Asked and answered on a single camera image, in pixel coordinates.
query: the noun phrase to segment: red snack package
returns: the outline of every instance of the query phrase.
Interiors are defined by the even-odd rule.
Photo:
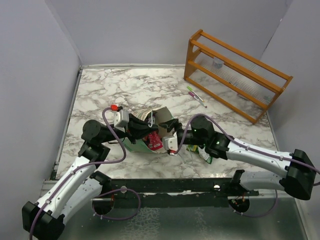
[[[152,151],[158,150],[163,147],[159,135],[154,131],[148,135],[149,144],[148,148]]]

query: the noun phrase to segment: red connector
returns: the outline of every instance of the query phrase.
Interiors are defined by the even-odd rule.
[[[118,111],[118,106],[117,105],[111,105],[111,110],[112,111]]]

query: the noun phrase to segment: floor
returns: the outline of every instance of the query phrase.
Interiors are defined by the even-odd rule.
[[[259,147],[276,149],[267,116],[252,125],[209,95],[192,87],[205,100],[208,107],[204,108],[188,94],[189,84],[184,81],[183,74],[183,68],[84,69],[56,179],[59,179],[75,160],[83,144],[81,134],[84,123],[90,119],[103,123],[102,110],[110,104],[121,105],[130,112],[151,107],[167,107],[184,126],[194,114],[205,113],[217,120],[229,135]],[[200,75],[198,81],[203,85],[212,85],[212,81],[204,75]],[[257,111],[251,102],[230,94],[229,88],[219,86],[215,93],[217,91],[220,96],[232,98],[239,105],[243,105],[246,111]],[[107,118],[111,120],[111,117],[112,114],[108,113]],[[122,157],[123,153],[118,144],[113,144],[110,148],[109,160]],[[237,169],[263,171],[259,167],[231,160],[214,159],[212,164],[208,164],[185,148],[180,155],[128,152],[125,161],[101,165],[98,170],[112,178],[223,178],[231,177]]]

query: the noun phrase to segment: pink marker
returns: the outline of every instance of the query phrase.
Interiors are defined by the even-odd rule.
[[[194,95],[194,93],[193,92],[189,92],[189,95],[191,96],[191,97],[193,97],[195,100],[197,100],[202,106],[204,106],[205,108],[207,108],[207,106],[202,102],[202,101],[200,101],[198,98],[196,98],[196,95]]]

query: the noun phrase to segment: wooden rack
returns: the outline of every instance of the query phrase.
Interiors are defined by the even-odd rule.
[[[208,47],[208,44],[201,43],[199,38],[205,38],[208,44],[212,43],[210,46],[213,45],[213,47]],[[224,52],[224,50],[228,52],[228,57],[225,57],[223,54],[221,54],[221,52]],[[217,70],[211,67],[210,64],[204,64],[204,61],[198,60],[200,58],[200,54],[204,55],[207,60],[209,59],[213,61],[213,58],[222,60],[223,67]],[[259,109],[261,109],[261,113],[257,117],[252,117],[243,110],[232,105],[226,99],[219,97],[217,94],[208,90],[200,83],[192,80],[191,75],[196,70],[205,73],[231,90],[237,92],[245,99],[251,101],[257,105]],[[292,76],[288,76],[255,59],[254,57],[249,56],[248,54],[207,34],[202,29],[198,30],[189,39],[184,69],[184,79],[202,91],[206,92],[214,99],[223,103],[236,113],[245,117],[253,124],[257,123],[264,113],[270,108],[270,106],[276,101],[276,99],[288,86],[292,78]],[[264,89],[264,92],[270,92],[270,97],[266,100],[265,96],[260,96],[259,93],[261,93],[261,90],[256,90],[257,88]]]

